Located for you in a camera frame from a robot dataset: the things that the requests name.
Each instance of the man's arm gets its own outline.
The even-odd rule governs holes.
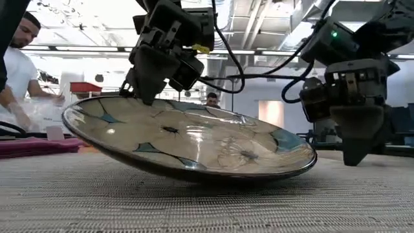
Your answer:
[[[10,111],[10,104],[16,104],[17,101],[14,98],[12,89],[9,86],[5,86],[3,91],[0,93],[0,104],[7,110]]]
[[[30,97],[43,97],[43,98],[57,98],[58,97],[55,94],[50,94],[50,93],[43,91],[37,80],[29,81],[27,91]]]
[[[19,126],[21,126],[25,130],[28,130],[30,128],[32,123],[29,117],[26,115],[23,108],[14,98],[12,89],[7,85],[0,93],[0,104],[16,116],[16,120]]]

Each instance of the table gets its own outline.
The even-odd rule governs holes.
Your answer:
[[[414,159],[368,155],[346,167],[319,151],[303,175],[212,188],[99,154],[0,161],[0,232],[404,232],[414,230]]]

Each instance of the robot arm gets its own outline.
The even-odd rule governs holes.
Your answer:
[[[309,122],[332,118],[341,128],[345,165],[356,166],[392,134],[387,77],[399,71],[387,52],[414,35],[414,1],[387,0],[355,33],[328,17],[301,58],[327,66],[325,83],[309,78],[300,92]]]
[[[120,94],[133,95],[151,105],[165,88],[166,79],[177,91],[190,90],[198,80],[204,65],[195,57],[196,49],[214,49],[214,14],[211,8],[184,11],[179,0],[138,3],[148,14],[134,17],[140,37],[129,56],[133,68]],[[126,84],[133,93],[125,89]]]

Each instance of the white t-shirt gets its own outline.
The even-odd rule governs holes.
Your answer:
[[[38,70],[32,60],[19,49],[7,48],[4,60],[7,70],[6,84],[11,88],[14,98],[17,101],[22,100],[25,98],[29,81],[37,80]],[[0,106],[0,112],[4,111],[7,110]]]

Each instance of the plate rim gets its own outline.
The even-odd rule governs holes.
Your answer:
[[[69,124],[69,121],[66,119],[65,115],[67,114],[67,112],[69,110],[74,111],[75,110],[75,109],[73,109],[74,106],[77,106],[77,105],[79,105],[80,103],[83,103],[83,102],[88,102],[88,101],[91,101],[91,100],[103,99],[103,98],[133,98],[133,97],[96,96],[96,97],[86,98],[86,99],[83,99],[83,100],[78,100],[77,102],[72,103],[72,104],[68,105],[65,108],[65,110],[61,114],[61,118],[62,118],[63,124],[65,125],[65,127],[70,132],[74,133],[77,137],[80,137],[83,141],[86,141],[88,144],[92,144],[94,147],[97,147],[98,150],[106,151],[106,153],[105,152],[103,152],[103,153],[106,154],[107,156],[110,156],[110,157],[118,160],[118,161],[127,160],[127,161],[131,161],[131,162],[143,162],[143,163],[146,163],[149,166],[154,166],[154,167],[158,166],[158,169],[154,168],[154,170],[157,169],[157,171],[168,168],[168,169],[172,170],[172,172],[174,172],[174,171],[181,171],[181,172],[185,171],[185,172],[190,172],[190,173],[196,172],[198,174],[201,173],[203,175],[218,175],[220,177],[242,177],[242,178],[246,178],[246,177],[265,178],[265,177],[268,177],[268,178],[271,178],[271,177],[282,177],[284,175],[286,175],[288,177],[295,176],[296,174],[299,175],[299,174],[311,169],[316,164],[316,162],[318,160],[318,154],[316,153],[316,150],[311,147],[312,155],[313,155],[312,159],[310,159],[309,162],[306,165],[304,165],[303,167],[301,167],[297,170],[294,170],[294,171],[276,172],[276,173],[232,173],[232,172],[213,172],[213,171],[206,171],[206,170],[194,170],[194,169],[189,169],[189,168],[176,168],[174,166],[170,166],[170,165],[167,165],[167,164],[162,164],[160,162],[152,161],[152,160],[147,159],[145,157],[140,157],[140,156],[137,157],[131,152],[122,151],[122,150],[120,150],[120,149],[118,149],[114,146],[107,145],[107,144],[103,143],[100,140],[96,140],[96,139],[88,137],[87,134],[83,133],[81,130],[77,129],[76,127],[72,127]],[[220,110],[224,111],[224,112],[227,112],[227,113],[230,113],[232,115],[235,115],[235,113],[233,113],[231,111],[227,111],[225,109],[220,109]],[[111,153],[114,153],[114,152],[118,156],[115,157],[115,156],[110,155]],[[142,170],[147,170],[147,169],[144,168],[144,165],[136,166],[136,167],[140,168]]]

